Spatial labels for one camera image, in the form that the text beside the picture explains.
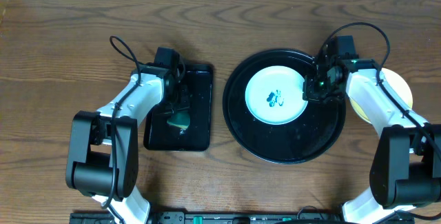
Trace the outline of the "green yellow sponge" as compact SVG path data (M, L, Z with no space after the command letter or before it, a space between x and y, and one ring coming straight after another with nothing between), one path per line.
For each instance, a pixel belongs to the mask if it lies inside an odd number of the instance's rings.
M190 116L188 111L184 110L173 113L171 117L167 120L167 124L172 127L186 130L190 125Z

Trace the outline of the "white plate with blue stain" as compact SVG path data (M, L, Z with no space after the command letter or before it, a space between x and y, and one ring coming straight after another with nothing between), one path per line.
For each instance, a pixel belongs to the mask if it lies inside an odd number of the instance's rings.
M245 103L254 118L270 125L297 119L308 102L302 98L305 82L297 71L275 65L258 71L245 88Z

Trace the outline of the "yellow plate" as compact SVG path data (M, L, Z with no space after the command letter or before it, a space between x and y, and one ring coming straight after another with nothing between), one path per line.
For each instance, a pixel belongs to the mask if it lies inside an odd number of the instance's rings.
M392 89L400 96L400 98L410 107L413 107L413 96L411 93L411 89L408 83L396 72L393 70L383 68L382 72L384 74L385 79L388 84L392 87ZM367 115L364 113L362 108L353 100L349 99L349 102L355 111L355 113L367 123L371 123L368 119Z

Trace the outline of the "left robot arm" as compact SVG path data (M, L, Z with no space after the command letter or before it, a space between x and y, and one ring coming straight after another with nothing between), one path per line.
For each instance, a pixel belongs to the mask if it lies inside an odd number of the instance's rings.
M136 187L138 128L159 103L177 97L184 75L183 65L140 65L109 103L72 120L65 182L98 201L116 223L148 220L150 204Z

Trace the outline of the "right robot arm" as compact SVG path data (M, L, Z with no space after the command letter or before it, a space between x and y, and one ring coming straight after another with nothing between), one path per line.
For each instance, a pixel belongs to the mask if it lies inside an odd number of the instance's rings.
M369 188L342 206L350 223L378 223L440 202L440 125L415 113L368 59L316 61L303 98L326 103L349 97L365 113L379 142Z

